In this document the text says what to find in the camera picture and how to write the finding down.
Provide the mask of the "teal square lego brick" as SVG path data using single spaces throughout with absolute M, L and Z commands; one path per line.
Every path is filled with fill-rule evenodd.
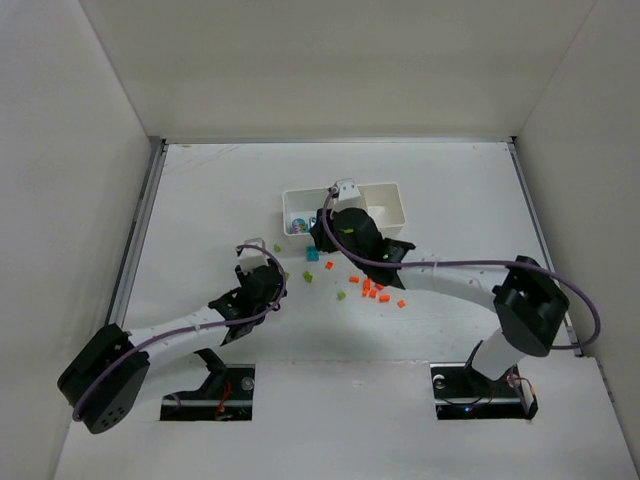
M 319 252 L 313 246 L 308 246 L 306 249 L 306 260 L 309 262 L 319 261 Z

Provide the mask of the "teal penguin lego brick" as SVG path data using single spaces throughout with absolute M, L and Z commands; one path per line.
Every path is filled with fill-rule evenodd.
M 294 235 L 309 232 L 309 223 L 303 218 L 294 218 L 291 222 L 291 230 Z

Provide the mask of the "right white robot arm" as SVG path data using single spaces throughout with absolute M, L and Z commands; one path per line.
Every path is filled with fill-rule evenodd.
M 450 263 L 410 242 L 385 238 L 363 209 L 321 208 L 311 235 L 318 250 L 343 253 L 385 287 L 435 292 L 494 313 L 499 327 L 476 345 L 466 364 L 489 380 L 527 356 L 548 356 L 569 307 L 567 296 L 530 257 L 505 265 Z

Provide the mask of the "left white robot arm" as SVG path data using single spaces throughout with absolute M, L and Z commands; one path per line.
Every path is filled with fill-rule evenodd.
M 247 336 L 286 296 L 287 274 L 272 261 L 236 275 L 237 288 L 179 319 L 129 331 L 115 323 L 100 328 L 57 380 L 72 420 L 92 434 L 113 428 L 149 392 L 152 376 L 184 357 L 198 356 L 210 374 L 224 370 L 213 349 Z

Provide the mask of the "white three-compartment sorting tray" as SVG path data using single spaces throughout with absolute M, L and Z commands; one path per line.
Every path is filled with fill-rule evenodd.
M 363 206 L 384 236 L 394 237 L 406 223 L 404 209 L 396 183 L 358 184 Z M 282 193 L 283 232 L 290 245 L 304 250 L 312 244 L 311 235 L 302 232 L 301 221 L 307 227 L 323 205 L 327 188 L 287 190 Z

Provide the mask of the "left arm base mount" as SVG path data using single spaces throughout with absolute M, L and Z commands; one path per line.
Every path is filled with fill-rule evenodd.
M 170 392 L 161 402 L 164 422 L 246 422 L 253 417 L 255 364 L 226 364 L 211 349 L 190 357 L 198 369 L 193 387 Z

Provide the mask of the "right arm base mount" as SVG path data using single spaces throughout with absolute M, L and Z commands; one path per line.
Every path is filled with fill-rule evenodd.
M 531 421 L 539 411 L 531 381 L 510 367 L 489 380 L 471 368 L 479 342 L 465 363 L 432 363 L 430 375 L 438 420 L 516 419 Z

